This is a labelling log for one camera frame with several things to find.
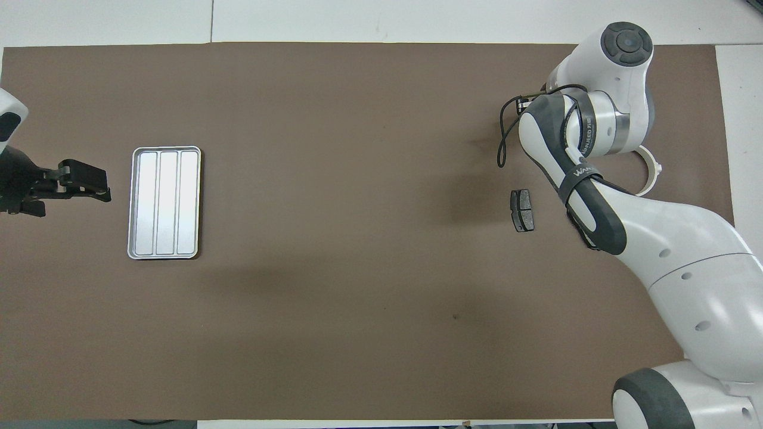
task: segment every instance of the brown paper surface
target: brown paper surface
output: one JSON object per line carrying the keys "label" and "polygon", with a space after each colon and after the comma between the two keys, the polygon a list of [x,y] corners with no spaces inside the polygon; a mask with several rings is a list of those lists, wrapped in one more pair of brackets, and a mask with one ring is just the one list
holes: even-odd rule
{"label": "brown paper surface", "polygon": [[[499,107],[572,48],[7,48],[31,111],[11,144],[106,169],[113,201],[0,215],[0,418],[610,417],[618,377],[681,351],[516,134],[495,166]],[[731,221],[713,48],[657,47],[648,84],[649,197]],[[191,144],[199,257],[131,260],[133,150]],[[635,155],[593,161],[645,180]]]}

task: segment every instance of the silver tray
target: silver tray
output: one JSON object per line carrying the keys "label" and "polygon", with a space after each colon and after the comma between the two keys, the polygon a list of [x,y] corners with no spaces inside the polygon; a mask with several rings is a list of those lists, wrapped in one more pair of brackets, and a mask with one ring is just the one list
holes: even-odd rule
{"label": "silver tray", "polygon": [[201,150],[133,152],[127,254],[134,260],[191,259],[198,252]]}

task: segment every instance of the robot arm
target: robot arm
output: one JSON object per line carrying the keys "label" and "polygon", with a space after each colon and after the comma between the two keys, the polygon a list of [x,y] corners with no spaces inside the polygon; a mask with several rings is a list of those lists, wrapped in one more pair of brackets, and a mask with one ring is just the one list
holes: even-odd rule
{"label": "robot arm", "polygon": [[717,214],[631,195],[588,162],[635,150],[649,132],[653,49],[627,22],[591,35],[546,83],[548,92],[587,91],[537,97],[520,119],[520,142],[586,238],[639,277],[688,359],[618,381],[618,427],[762,428],[761,264]]}
{"label": "robot arm", "polygon": [[11,135],[29,114],[26,106],[0,89],[0,212],[43,217],[45,198],[91,197],[111,201],[102,169],[64,160],[58,169],[36,166],[28,156],[8,145]]}

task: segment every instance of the white ring bracket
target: white ring bracket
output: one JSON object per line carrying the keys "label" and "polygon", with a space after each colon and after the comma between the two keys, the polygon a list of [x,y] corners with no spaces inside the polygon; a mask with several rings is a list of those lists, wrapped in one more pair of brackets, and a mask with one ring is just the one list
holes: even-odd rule
{"label": "white ring bracket", "polygon": [[637,197],[641,197],[655,187],[655,183],[657,183],[657,176],[662,173],[662,164],[658,163],[655,159],[655,156],[652,155],[652,152],[649,152],[649,149],[645,148],[643,145],[639,146],[636,150],[634,150],[634,152],[639,154],[639,156],[644,159],[646,169],[649,172],[649,176],[646,179],[646,184],[638,193],[636,193]]}

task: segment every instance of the white robot link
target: white robot link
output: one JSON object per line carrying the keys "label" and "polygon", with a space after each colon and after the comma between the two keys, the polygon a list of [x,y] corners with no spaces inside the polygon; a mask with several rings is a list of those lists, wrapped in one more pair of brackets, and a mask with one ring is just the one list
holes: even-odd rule
{"label": "white robot link", "polygon": [[686,360],[617,380],[619,429],[763,429],[763,268],[719,215],[631,195],[593,156],[636,150],[654,118],[641,27],[607,25],[550,74],[519,121],[573,222],[646,287]]}

